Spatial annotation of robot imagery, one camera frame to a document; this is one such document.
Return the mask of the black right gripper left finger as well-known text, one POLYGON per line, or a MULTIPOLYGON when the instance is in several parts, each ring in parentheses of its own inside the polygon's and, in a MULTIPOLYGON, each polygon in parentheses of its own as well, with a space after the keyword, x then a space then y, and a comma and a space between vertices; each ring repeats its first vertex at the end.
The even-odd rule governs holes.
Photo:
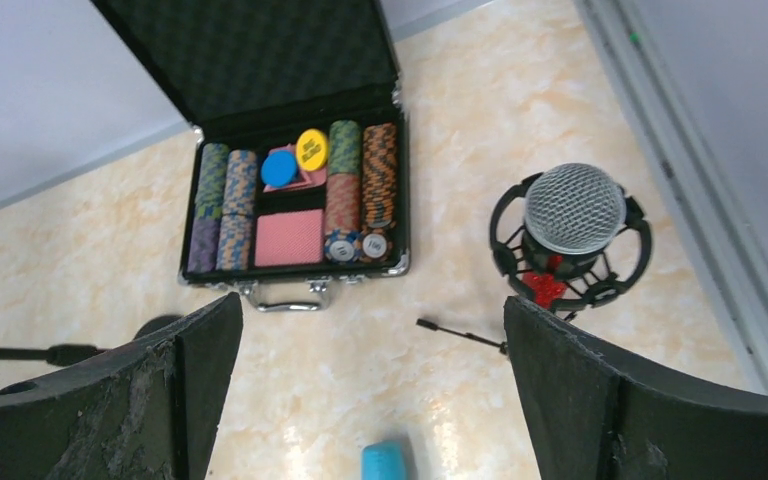
POLYGON ((0 479, 205 478, 242 332, 230 293, 0 389, 0 479))

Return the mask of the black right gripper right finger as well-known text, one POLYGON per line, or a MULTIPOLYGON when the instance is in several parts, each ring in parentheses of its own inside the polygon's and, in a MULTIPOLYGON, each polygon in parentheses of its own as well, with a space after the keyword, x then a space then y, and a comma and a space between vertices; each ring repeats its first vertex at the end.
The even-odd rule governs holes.
POLYGON ((504 305, 508 356, 544 479, 768 479, 768 396, 668 368, 504 305))

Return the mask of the round base clip mic stand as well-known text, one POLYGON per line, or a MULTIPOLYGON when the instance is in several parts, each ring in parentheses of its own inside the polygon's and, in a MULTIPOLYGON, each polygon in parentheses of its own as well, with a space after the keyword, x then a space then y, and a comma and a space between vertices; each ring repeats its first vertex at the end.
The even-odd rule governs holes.
POLYGON ((47 349, 0 347, 3 361, 42 361, 56 367, 68 367, 106 352, 90 344, 59 344, 47 349))

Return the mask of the shock mount tripod mic stand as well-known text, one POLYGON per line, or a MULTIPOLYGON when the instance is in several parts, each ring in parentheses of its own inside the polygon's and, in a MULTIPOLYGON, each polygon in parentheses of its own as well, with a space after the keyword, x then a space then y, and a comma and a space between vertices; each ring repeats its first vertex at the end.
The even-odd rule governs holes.
POLYGON ((510 187, 489 225, 494 264, 521 298, 565 321, 604 306, 631 289, 649 265, 653 238, 638 202, 602 170, 565 164, 510 187), (620 278, 607 249, 637 234, 636 266, 620 278))

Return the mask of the red glitter microphone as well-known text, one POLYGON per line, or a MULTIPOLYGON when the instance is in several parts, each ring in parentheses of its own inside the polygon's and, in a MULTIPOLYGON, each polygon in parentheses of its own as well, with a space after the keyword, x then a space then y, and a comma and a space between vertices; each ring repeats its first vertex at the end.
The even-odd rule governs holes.
POLYGON ((535 302, 547 309, 583 275, 624 226, 625 195, 605 171, 583 163, 554 167, 525 196, 526 239, 536 261, 523 276, 535 302))

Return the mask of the cyan toy microphone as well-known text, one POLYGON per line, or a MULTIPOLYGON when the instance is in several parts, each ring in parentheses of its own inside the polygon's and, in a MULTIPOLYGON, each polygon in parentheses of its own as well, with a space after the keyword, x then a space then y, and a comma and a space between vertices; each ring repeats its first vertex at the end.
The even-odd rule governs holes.
POLYGON ((392 439, 365 446, 360 454, 361 480, 408 480, 409 444, 392 439))

